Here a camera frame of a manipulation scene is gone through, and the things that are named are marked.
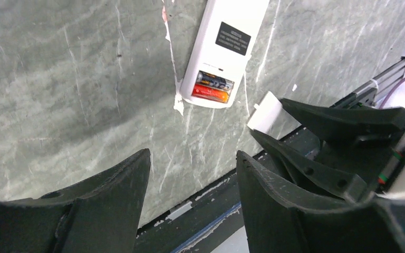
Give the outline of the black AAA battery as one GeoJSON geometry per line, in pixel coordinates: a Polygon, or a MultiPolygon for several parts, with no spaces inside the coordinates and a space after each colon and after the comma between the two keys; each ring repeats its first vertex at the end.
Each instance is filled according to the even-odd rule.
{"type": "Polygon", "coordinates": [[[230,80],[203,71],[198,72],[196,83],[225,91],[230,91],[234,86],[234,82],[230,80]]]}

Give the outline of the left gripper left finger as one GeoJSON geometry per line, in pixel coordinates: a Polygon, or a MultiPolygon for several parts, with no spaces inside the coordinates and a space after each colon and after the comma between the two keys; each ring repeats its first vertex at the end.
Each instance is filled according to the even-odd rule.
{"type": "Polygon", "coordinates": [[[132,252],[150,150],[38,199],[0,201],[0,252],[132,252]]]}

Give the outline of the red AAA battery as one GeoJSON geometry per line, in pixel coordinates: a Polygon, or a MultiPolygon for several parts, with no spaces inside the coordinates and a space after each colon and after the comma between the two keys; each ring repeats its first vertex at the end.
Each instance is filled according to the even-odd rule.
{"type": "Polygon", "coordinates": [[[191,96],[220,103],[227,103],[229,99],[228,92],[200,84],[195,84],[191,96]]]}

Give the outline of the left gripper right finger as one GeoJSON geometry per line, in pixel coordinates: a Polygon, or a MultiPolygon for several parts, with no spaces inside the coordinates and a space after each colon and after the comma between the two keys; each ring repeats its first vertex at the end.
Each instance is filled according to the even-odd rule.
{"type": "Polygon", "coordinates": [[[405,252],[405,200],[358,205],[300,188],[237,152],[250,252],[405,252]]]}

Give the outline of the white remote control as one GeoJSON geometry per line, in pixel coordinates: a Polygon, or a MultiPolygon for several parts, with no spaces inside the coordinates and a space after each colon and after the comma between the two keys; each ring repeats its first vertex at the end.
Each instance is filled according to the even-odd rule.
{"type": "Polygon", "coordinates": [[[233,105],[268,5],[268,1],[207,2],[179,90],[186,102],[213,109],[233,105]],[[230,91],[222,90],[229,94],[227,103],[191,96],[195,84],[199,84],[199,71],[234,82],[230,91]]]}

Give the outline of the white battery cover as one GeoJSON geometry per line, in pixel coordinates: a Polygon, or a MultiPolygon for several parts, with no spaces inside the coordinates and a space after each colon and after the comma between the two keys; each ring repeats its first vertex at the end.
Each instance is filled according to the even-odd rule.
{"type": "Polygon", "coordinates": [[[247,127],[251,130],[269,133],[282,108],[280,100],[271,91],[268,91],[263,99],[254,105],[255,111],[249,118],[247,127]]]}

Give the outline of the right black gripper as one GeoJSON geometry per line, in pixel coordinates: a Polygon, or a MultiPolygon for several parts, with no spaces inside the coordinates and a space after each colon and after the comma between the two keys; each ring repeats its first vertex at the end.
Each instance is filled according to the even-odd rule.
{"type": "Polygon", "coordinates": [[[370,192],[405,196],[404,108],[340,109],[289,99],[280,102],[296,121],[326,142],[387,135],[351,148],[325,144],[314,161],[284,142],[252,130],[251,135],[271,156],[282,177],[311,193],[348,203],[360,202],[367,186],[370,192]]]}

